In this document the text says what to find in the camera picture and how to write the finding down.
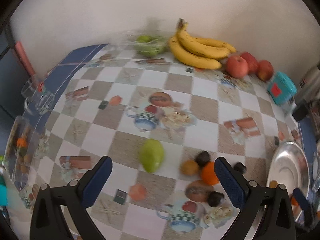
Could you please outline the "large orange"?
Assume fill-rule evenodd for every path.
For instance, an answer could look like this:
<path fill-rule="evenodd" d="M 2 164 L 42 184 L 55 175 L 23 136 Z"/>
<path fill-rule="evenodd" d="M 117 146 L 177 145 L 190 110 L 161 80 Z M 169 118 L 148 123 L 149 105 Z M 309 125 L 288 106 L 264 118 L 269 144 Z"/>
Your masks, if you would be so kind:
<path fill-rule="evenodd" d="M 207 185 L 215 185 L 219 183 L 219 179 L 214 170 L 215 162 L 211 161 L 207 163 L 201 170 L 200 177 Z"/>

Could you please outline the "steel thermos jug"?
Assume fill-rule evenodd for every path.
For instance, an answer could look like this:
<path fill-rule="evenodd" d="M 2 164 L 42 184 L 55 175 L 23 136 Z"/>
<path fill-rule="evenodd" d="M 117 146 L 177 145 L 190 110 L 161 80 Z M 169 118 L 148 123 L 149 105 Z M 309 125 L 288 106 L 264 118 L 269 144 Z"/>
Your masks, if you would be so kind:
<path fill-rule="evenodd" d="M 319 97 L 319 64 L 311 67 L 300 80 L 296 101 L 307 102 Z"/>

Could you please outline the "patterned tablecloth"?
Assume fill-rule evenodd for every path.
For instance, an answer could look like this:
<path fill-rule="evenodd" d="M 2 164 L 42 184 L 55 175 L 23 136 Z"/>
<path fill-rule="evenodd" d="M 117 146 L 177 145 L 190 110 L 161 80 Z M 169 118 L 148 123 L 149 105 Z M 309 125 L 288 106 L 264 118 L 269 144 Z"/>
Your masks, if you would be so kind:
<path fill-rule="evenodd" d="M 28 239 L 39 187 L 80 179 L 99 159 L 112 173 L 89 215 L 108 239 L 219 239 L 235 219 L 213 173 L 224 157 L 248 180 L 273 185 L 278 142 L 291 138 L 284 113 L 256 76 L 180 64 L 171 53 L 143 60 L 109 46 L 70 53 L 44 80 L 54 109 L 31 116 L 27 176 L 11 225 Z"/>

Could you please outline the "black power adapter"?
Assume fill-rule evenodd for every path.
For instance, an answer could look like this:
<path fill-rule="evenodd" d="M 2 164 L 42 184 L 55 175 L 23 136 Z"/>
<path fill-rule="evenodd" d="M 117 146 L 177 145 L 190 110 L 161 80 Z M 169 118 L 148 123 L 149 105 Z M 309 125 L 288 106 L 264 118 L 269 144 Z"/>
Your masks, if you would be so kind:
<path fill-rule="evenodd" d="M 292 116 L 296 122 L 300 122 L 309 114 L 309 111 L 309 104 L 305 99 L 303 99 L 293 110 Z"/>

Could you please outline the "small orange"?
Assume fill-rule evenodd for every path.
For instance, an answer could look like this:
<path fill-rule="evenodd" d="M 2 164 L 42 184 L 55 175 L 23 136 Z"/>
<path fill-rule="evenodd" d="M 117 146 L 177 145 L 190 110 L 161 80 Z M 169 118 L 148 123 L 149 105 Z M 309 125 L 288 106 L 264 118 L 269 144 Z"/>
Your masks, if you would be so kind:
<path fill-rule="evenodd" d="M 291 196 L 291 205 L 293 205 L 293 206 L 299 206 L 299 203 L 297 202 L 297 200 L 295 199 L 294 196 Z"/>

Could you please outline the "yellow banana bunch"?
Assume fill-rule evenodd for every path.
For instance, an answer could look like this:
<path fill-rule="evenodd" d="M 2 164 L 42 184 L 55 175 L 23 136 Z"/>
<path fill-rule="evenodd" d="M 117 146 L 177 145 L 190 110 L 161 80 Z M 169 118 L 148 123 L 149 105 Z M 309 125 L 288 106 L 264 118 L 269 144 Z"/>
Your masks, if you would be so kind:
<path fill-rule="evenodd" d="M 176 33 L 168 41 L 171 52 L 181 63 L 199 69 L 217 70 L 222 67 L 220 60 L 236 53 L 236 48 L 226 42 L 191 36 L 187 27 L 188 23 L 179 19 Z"/>

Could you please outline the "right red apple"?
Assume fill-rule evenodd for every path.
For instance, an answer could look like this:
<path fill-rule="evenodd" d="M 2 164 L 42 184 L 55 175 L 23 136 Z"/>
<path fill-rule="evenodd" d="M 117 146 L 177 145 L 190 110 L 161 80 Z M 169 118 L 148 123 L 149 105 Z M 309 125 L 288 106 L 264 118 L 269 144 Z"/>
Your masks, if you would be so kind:
<path fill-rule="evenodd" d="M 271 79 L 274 73 L 274 68 L 272 64 L 267 60 L 261 60 L 258 63 L 258 71 L 256 73 L 256 76 L 264 82 L 267 82 Z"/>

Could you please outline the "glass mug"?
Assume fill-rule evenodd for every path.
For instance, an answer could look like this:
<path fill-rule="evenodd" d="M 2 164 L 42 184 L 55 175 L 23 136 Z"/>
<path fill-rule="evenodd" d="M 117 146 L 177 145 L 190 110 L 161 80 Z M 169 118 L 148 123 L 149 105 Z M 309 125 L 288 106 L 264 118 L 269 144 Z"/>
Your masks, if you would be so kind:
<path fill-rule="evenodd" d="M 24 97 L 24 110 L 30 115 L 44 115 L 53 109 L 55 96 L 37 75 L 30 77 L 21 94 Z"/>

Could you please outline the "teal plastic box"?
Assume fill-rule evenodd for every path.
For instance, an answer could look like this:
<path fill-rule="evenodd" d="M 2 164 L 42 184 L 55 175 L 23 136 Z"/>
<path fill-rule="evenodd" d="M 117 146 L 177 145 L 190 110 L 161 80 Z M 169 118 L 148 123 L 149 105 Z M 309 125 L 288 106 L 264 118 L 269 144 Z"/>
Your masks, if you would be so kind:
<path fill-rule="evenodd" d="M 267 91 L 276 105 L 283 105 L 297 93 L 297 88 L 285 73 L 276 72 Z"/>

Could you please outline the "middle red apple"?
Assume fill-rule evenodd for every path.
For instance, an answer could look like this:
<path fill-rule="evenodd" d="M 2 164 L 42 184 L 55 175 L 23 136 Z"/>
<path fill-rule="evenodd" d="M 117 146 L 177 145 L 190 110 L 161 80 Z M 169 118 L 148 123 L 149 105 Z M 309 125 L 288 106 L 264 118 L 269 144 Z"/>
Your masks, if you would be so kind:
<path fill-rule="evenodd" d="M 258 71 L 258 61 L 257 59 L 250 53 L 244 52 L 240 55 L 248 64 L 248 74 L 255 74 Z"/>

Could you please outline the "dark plum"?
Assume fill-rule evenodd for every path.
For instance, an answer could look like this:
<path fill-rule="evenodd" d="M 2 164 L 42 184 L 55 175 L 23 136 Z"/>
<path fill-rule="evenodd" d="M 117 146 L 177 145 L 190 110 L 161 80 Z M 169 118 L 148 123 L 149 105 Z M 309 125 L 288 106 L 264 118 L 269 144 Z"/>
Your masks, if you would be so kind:
<path fill-rule="evenodd" d="M 247 171 L 247 167 L 241 163 L 241 162 L 237 162 L 234 166 L 233 166 L 235 171 L 240 172 L 241 174 L 245 174 Z"/>
<path fill-rule="evenodd" d="M 207 199 L 207 203 L 211 207 L 217 207 L 225 201 L 225 195 L 223 193 L 212 191 Z"/>
<path fill-rule="evenodd" d="M 211 156 L 207 151 L 202 151 L 195 157 L 195 162 L 200 168 L 203 168 L 211 162 Z"/>

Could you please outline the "clear box of green fruit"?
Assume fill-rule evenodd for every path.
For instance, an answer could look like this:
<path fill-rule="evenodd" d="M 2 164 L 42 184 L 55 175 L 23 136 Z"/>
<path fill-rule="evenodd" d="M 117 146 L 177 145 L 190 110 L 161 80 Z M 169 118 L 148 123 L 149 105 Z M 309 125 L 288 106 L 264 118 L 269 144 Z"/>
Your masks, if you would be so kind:
<path fill-rule="evenodd" d="M 157 30 L 130 30 L 115 35 L 113 44 L 151 59 L 168 50 L 169 36 L 168 33 Z"/>

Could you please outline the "large steel bowl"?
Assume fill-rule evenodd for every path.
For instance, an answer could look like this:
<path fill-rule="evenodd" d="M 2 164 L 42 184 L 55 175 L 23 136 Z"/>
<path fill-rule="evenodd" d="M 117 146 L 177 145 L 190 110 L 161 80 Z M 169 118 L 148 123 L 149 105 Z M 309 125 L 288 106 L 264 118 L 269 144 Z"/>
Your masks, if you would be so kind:
<path fill-rule="evenodd" d="M 266 186 L 284 184 L 289 196 L 298 188 L 309 195 L 309 166 L 302 148 L 294 141 L 282 142 L 276 149 L 268 171 Z"/>

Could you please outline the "clear fruit tray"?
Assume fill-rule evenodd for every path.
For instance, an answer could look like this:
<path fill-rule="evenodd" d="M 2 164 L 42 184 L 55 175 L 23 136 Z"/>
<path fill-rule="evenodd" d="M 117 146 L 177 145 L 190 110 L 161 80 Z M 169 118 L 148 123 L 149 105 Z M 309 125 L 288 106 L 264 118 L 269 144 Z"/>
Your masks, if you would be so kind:
<path fill-rule="evenodd" d="M 29 120 L 17 116 L 11 128 L 4 154 L 4 167 L 18 191 L 23 189 L 29 176 L 34 155 L 34 129 Z"/>

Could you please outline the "pale red apple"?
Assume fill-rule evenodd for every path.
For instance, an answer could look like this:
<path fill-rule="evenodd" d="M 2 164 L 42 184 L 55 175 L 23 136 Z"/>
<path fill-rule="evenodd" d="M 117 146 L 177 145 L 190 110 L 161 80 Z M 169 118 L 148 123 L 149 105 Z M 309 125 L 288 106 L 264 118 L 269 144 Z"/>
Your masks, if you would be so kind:
<path fill-rule="evenodd" d="M 231 56 L 226 63 L 226 72 L 236 78 L 242 79 L 248 74 L 249 67 L 247 61 L 240 56 Z"/>

